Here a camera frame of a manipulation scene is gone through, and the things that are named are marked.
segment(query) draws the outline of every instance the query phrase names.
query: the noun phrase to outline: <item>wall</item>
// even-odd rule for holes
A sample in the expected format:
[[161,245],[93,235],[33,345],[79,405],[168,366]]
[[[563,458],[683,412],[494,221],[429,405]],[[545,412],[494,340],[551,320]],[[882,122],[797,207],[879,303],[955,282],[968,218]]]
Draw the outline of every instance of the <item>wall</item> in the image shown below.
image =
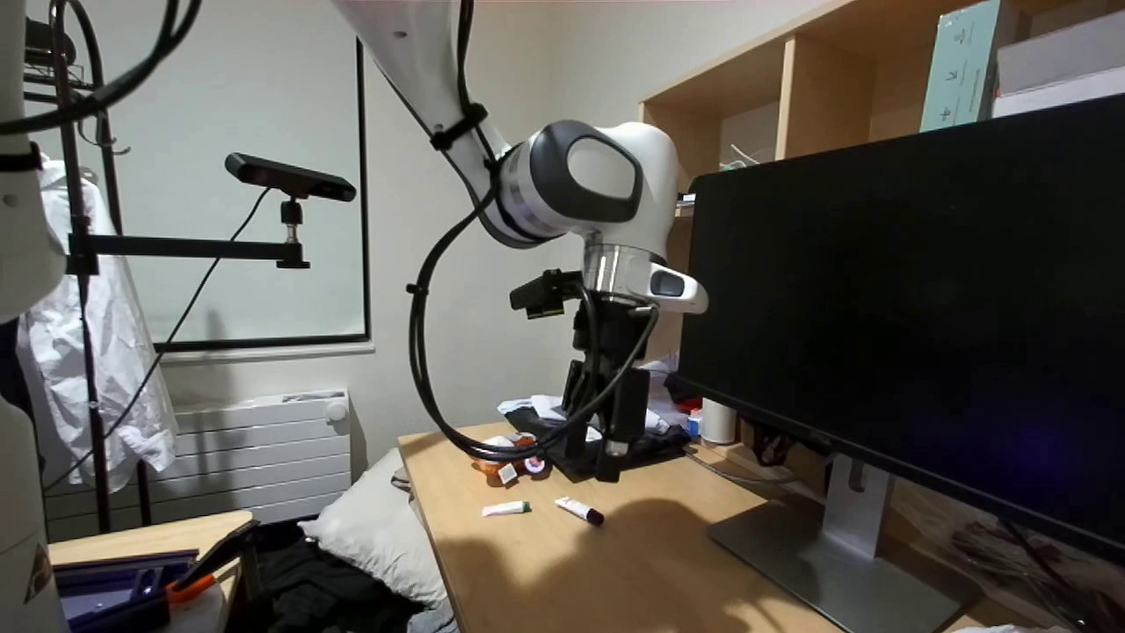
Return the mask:
[[[470,46],[470,93],[508,142],[554,116],[635,119],[647,94],[809,9],[815,0],[484,0]],[[377,75],[368,78],[365,142],[371,345],[292,359],[168,364],[166,380],[174,400],[347,388],[363,426],[359,458],[379,458],[393,438],[429,429],[408,372],[403,285],[429,244],[468,211],[468,197]],[[502,399],[563,388],[569,316],[528,325],[505,310],[505,293],[545,267],[574,264],[580,264],[577,240],[508,254],[470,230],[451,249],[433,288],[429,329],[447,419],[494,419]]]

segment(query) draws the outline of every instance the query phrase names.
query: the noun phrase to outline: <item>radiator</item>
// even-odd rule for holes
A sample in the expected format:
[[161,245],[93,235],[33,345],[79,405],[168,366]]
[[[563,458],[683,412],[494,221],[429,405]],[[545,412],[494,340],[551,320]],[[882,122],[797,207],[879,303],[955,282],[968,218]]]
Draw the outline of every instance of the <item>radiator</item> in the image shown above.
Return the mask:
[[[261,523],[315,519],[352,485],[347,391],[253,399],[174,412],[174,462],[146,470],[151,521],[251,509]],[[48,536],[93,531],[93,492],[45,499]],[[142,523],[137,485],[111,497],[111,528]]]

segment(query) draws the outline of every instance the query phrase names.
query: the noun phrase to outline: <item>marker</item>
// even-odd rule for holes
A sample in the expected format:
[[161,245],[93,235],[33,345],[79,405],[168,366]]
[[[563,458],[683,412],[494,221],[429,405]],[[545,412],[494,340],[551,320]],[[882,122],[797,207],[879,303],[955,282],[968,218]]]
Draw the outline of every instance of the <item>marker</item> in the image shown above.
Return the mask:
[[574,515],[574,519],[580,519],[580,521],[587,521],[587,523],[594,523],[594,528],[603,523],[603,515],[597,515],[594,508],[577,502],[577,499],[569,499],[569,497],[559,497],[554,508],[563,508],[565,515]]
[[529,502],[513,499],[513,502],[481,508],[481,519],[508,519],[508,515],[528,515],[528,509],[529,509]]

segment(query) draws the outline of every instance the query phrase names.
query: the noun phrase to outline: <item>whiteboard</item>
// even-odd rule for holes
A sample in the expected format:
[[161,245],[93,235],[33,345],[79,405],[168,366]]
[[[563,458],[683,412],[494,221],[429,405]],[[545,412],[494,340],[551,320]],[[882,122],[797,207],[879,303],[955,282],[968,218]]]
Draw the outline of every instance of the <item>whiteboard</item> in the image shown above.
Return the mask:
[[[117,78],[146,53],[161,3],[97,3],[91,18]],[[368,337],[363,48],[330,3],[205,3],[187,44],[111,111],[111,128],[126,235],[231,240],[261,197],[225,173],[231,153],[335,173],[359,191],[347,203],[301,200],[308,272],[222,259],[168,350]],[[238,240],[284,240],[281,200],[269,193]],[[129,256],[151,340],[168,337],[208,264]]]

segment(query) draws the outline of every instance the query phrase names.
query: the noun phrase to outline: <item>black monitor screen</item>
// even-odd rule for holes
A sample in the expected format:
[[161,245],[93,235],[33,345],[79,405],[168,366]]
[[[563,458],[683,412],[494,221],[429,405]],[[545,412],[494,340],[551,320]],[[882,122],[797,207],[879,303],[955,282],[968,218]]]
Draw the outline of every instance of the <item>black monitor screen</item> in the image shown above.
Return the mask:
[[1125,99],[697,183],[678,380],[1125,563]]

